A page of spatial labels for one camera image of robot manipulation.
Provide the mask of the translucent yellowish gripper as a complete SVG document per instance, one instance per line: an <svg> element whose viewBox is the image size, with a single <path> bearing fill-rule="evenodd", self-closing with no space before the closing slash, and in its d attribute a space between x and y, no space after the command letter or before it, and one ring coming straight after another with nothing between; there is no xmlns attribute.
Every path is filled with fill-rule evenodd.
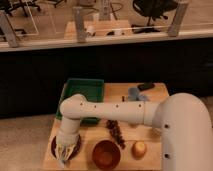
<svg viewBox="0 0 213 171"><path fill-rule="evenodd" d="M77 144L78 137L78 134L56 136L55 154L58 160L60 156L63 156L68 160L69 154L72 153L75 145Z"/></svg>

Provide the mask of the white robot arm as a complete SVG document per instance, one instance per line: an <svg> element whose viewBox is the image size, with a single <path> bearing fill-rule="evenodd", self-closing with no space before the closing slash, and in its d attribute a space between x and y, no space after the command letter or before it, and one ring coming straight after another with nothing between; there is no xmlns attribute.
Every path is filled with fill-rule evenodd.
<svg viewBox="0 0 213 171"><path fill-rule="evenodd" d="M60 105L62 121L56 136L56 157L67 161L79 139L85 117L117 120L161 130L163 171L213 171L213 129L205 104L188 93L162 102L89 102L75 94Z"/></svg>

